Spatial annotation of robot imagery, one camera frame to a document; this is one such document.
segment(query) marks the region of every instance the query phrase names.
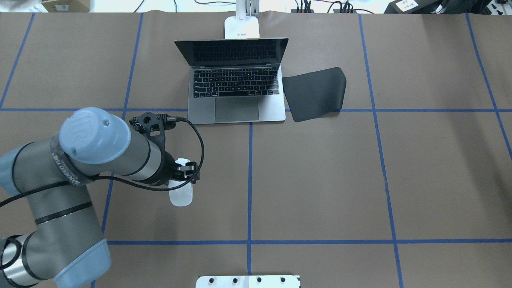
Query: trackpad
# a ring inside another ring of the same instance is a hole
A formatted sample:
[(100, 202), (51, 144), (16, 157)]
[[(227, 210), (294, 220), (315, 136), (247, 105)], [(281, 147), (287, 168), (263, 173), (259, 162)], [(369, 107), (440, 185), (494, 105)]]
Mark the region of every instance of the trackpad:
[(226, 97), (215, 99), (215, 122), (259, 120), (257, 97)]

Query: table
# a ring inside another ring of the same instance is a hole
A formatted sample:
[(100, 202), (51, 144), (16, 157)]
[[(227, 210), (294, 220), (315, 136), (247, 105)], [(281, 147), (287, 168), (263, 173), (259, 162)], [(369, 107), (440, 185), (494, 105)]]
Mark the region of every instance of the table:
[[(50, 137), (82, 107), (186, 116), (188, 65), (173, 41), (222, 38), (230, 15), (0, 14), (0, 154)], [(510, 287), (511, 26), (262, 13), (261, 37), (290, 38), (284, 76), (343, 69), (343, 109), (199, 126), (205, 163), (184, 208), (166, 193), (90, 185), (113, 260), (92, 286), (286, 273), (304, 287)], [(167, 137), (173, 156), (199, 159), (187, 125)], [(35, 229), (24, 200), (0, 213), (1, 237)]]

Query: laptop keyboard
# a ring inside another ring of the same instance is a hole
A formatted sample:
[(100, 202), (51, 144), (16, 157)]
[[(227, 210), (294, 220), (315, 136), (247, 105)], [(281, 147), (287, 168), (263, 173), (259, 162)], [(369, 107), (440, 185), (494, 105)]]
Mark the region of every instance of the laptop keyboard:
[(194, 71), (194, 98), (276, 94), (277, 67)]

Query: light blue joint cap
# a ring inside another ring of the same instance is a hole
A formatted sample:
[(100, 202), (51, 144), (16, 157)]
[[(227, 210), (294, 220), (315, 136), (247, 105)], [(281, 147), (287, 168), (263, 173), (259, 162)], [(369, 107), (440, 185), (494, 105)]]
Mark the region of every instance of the light blue joint cap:
[(14, 185), (12, 168), (14, 166), (14, 161), (16, 160), (16, 155), (18, 155), (24, 147), (25, 146), (21, 146), (0, 157), (0, 186), (2, 186), (5, 192), (11, 196), (20, 194), (16, 185)]
[(83, 108), (60, 128), (60, 146), (71, 158), (86, 164), (103, 164), (123, 154), (132, 135), (119, 117), (100, 108)]
[(78, 288), (105, 274), (112, 264), (106, 239), (78, 256), (53, 278), (59, 288)]

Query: black mouse pad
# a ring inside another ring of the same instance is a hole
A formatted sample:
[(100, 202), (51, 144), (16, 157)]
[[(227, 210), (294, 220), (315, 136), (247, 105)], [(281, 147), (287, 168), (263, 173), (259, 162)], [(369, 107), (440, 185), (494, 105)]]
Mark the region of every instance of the black mouse pad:
[(346, 86), (347, 79), (340, 67), (283, 77), (283, 89), (295, 122), (341, 108)]

